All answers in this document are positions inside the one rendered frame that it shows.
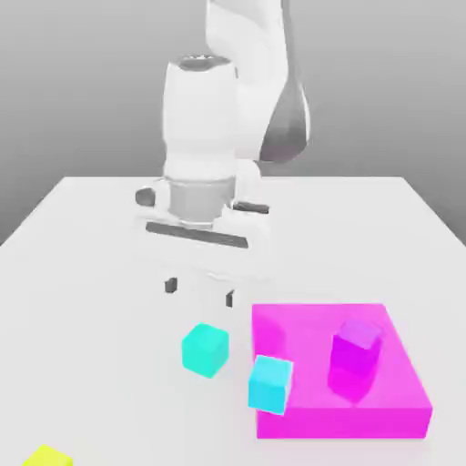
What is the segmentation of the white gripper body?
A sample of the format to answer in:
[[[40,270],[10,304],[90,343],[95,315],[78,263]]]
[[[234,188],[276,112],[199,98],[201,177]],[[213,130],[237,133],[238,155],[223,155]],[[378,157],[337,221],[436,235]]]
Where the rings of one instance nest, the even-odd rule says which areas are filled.
[[[171,269],[196,270],[231,280],[266,279],[272,270],[271,216],[226,212],[213,228],[187,228],[160,213],[133,216],[137,251]]]

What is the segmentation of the small teal cube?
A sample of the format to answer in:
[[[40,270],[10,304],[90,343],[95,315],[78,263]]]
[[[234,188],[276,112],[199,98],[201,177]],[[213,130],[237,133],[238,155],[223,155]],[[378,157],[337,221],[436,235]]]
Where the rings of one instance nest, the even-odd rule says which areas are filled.
[[[205,378],[213,378],[229,356],[229,335],[206,323],[197,324],[182,340],[182,365]]]

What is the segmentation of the small cyan cube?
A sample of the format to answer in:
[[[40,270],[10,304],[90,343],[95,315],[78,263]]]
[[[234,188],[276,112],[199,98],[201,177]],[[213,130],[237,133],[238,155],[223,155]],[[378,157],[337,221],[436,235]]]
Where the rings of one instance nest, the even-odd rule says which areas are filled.
[[[248,380],[248,406],[283,416],[290,393],[293,362],[257,355]]]

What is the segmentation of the small purple cube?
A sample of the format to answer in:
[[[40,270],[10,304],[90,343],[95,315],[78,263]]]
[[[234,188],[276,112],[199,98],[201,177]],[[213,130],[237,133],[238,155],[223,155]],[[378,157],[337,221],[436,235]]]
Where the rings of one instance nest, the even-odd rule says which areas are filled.
[[[370,391],[383,346],[381,328],[360,319],[347,319],[333,335],[329,357],[329,388],[353,404]]]

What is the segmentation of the small yellow cube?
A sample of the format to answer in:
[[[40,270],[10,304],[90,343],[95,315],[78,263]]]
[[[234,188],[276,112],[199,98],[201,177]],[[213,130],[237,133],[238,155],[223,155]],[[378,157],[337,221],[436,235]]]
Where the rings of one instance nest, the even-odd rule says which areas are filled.
[[[73,466],[73,459],[43,444],[23,462],[22,466]]]

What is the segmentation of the large magenta box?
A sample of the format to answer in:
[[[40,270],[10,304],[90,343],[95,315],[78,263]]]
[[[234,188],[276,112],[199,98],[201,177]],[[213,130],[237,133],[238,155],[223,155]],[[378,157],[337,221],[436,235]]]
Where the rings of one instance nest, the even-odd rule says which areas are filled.
[[[357,404],[328,385],[333,335],[347,319],[360,319],[383,332],[378,371]],[[253,353],[293,362],[283,416],[257,410],[260,439],[422,439],[432,406],[381,304],[255,304]]]

